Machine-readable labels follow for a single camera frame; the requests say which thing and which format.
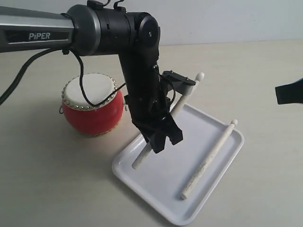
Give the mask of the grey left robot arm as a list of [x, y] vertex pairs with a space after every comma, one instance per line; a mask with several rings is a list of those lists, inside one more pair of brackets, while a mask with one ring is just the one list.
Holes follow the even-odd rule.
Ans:
[[96, 0], [72, 6], [55, 14], [28, 9], [1, 7], [0, 50], [38, 50], [27, 60], [1, 95], [5, 102], [16, 89], [27, 68], [39, 57], [55, 51], [83, 56], [117, 55], [128, 94], [133, 124], [155, 153], [183, 140], [182, 130], [170, 113], [174, 88], [158, 68], [160, 27], [147, 12], [127, 12], [115, 3], [113, 8]]

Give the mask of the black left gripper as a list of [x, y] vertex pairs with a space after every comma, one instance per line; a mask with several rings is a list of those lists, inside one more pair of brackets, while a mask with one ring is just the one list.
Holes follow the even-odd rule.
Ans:
[[172, 145], [183, 140], [183, 132], [171, 116], [171, 99], [167, 94], [166, 89], [129, 89], [125, 96], [132, 123], [155, 154], [164, 150], [166, 138]]

